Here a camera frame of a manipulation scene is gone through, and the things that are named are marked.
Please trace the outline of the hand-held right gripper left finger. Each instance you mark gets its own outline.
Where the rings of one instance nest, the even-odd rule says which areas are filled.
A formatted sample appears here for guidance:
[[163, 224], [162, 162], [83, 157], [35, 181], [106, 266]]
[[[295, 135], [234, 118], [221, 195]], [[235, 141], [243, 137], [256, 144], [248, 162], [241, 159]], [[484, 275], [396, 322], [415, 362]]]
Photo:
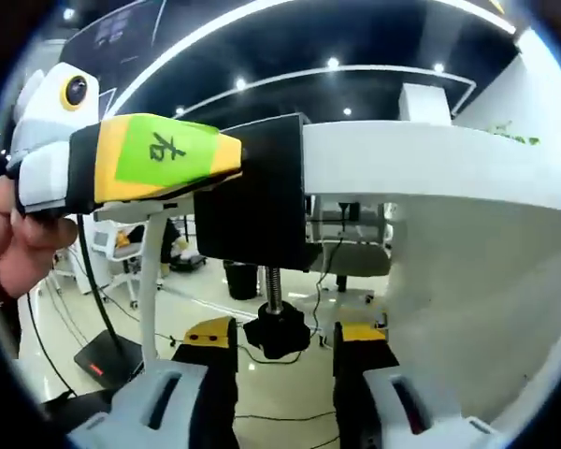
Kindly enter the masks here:
[[171, 360], [156, 360], [68, 438], [75, 448], [238, 448], [237, 402], [237, 320], [219, 317], [191, 327]]

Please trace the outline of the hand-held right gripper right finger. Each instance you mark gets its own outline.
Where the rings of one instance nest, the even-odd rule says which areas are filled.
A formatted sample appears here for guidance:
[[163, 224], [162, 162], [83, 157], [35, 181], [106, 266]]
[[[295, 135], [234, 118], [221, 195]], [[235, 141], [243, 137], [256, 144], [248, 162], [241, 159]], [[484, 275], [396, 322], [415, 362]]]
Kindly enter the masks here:
[[342, 448], [501, 448], [453, 392], [398, 361], [387, 330], [335, 323], [333, 404]]

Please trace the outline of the person's left hand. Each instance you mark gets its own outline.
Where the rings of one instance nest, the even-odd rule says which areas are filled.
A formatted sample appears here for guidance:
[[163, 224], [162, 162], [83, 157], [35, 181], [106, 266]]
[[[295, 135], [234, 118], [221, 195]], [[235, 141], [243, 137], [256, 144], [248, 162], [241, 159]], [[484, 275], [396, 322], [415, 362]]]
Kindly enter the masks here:
[[66, 218], [40, 223], [15, 208], [14, 181], [0, 177], [0, 299], [18, 299], [50, 271], [55, 253], [73, 244], [77, 225]]

